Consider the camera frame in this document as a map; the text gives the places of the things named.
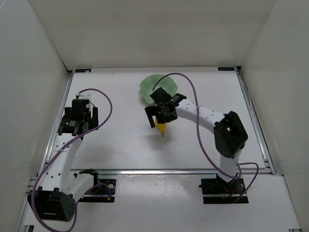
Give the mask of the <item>yellow fake pear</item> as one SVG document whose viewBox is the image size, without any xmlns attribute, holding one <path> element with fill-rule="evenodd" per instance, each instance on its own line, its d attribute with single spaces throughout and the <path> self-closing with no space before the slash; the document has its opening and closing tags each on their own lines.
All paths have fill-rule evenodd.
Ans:
<svg viewBox="0 0 309 232">
<path fill-rule="evenodd" d="M 157 119 L 155 119 L 155 126 L 157 127 L 157 129 L 160 131 L 160 133 L 162 134 L 162 136 L 164 136 L 165 132 L 166 132 L 166 128 L 167 128 L 167 123 L 158 123 Z"/>
</svg>

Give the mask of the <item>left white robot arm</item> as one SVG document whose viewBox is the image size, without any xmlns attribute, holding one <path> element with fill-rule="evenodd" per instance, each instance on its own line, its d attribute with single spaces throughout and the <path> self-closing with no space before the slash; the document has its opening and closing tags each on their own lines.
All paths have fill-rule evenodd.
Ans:
<svg viewBox="0 0 309 232">
<path fill-rule="evenodd" d="M 81 192 L 81 177 L 75 177 L 76 185 L 69 182 L 70 170 L 79 146 L 80 135 L 98 126 L 98 108 L 91 106 L 90 99 L 73 99 L 70 107 L 65 107 L 58 133 L 60 155 L 44 172 L 35 192 L 29 192 L 27 201 L 32 199 L 41 219 L 69 222 L 73 218 L 77 198 Z"/>
</svg>

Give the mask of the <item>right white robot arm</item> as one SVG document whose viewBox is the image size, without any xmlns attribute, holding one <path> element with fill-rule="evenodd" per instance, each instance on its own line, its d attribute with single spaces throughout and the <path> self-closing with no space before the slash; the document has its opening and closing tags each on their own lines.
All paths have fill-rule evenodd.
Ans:
<svg viewBox="0 0 309 232">
<path fill-rule="evenodd" d="M 239 157 L 248 140 L 248 134 L 237 113 L 227 114 L 212 111 L 196 105 L 182 94 L 173 97 L 167 95 L 165 102 L 157 101 L 145 107 L 151 128 L 156 124 L 170 123 L 177 118 L 184 118 L 196 124 L 197 139 L 200 147 L 202 140 L 199 127 L 206 128 L 214 136 L 215 148 L 220 154 L 220 165 L 210 159 L 204 148 L 201 148 L 210 164 L 217 170 L 217 179 L 226 185 L 241 178 Z"/>
</svg>

